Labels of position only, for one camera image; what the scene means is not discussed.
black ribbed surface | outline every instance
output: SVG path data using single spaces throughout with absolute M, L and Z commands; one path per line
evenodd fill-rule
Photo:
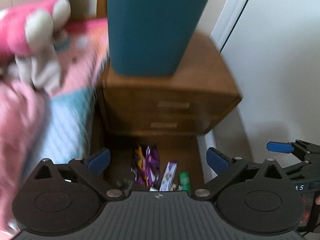
M 239 231 L 215 212 L 209 202 L 191 199 L 186 192 L 132 192 L 121 202 L 108 203 L 89 226 L 65 236 L 20 233 L 16 240 L 298 240 L 296 232 L 255 236 Z

metal screw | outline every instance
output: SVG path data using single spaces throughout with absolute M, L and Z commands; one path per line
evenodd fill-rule
M 107 191 L 108 197 L 120 197 L 122 195 L 122 191 L 119 189 L 110 189 Z
M 210 195 L 210 191 L 205 188 L 200 188 L 195 191 L 195 195 L 198 197 L 207 197 Z

white door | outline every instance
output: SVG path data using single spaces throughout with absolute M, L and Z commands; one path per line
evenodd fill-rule
M 243 94 L 254 161 L 298 161 L 268 141 L 320 144 L 320 0 L 248 0 L 221 54 Z

teal trash bin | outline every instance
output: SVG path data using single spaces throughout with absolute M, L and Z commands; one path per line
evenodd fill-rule
M 126 76 L 170 76 L 208 0 L 108 0 L 110 60 Z

green packet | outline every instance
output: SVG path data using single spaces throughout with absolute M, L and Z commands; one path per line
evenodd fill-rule
M 180 185 L 182 185 L 182 190 L 186 190 L 189 193 L 191 193 L 191 187 L 190 187 L 190 178 L 189 178 L 189 172 L 181 172 L 179 173 L 179 179 L 180 179 Z

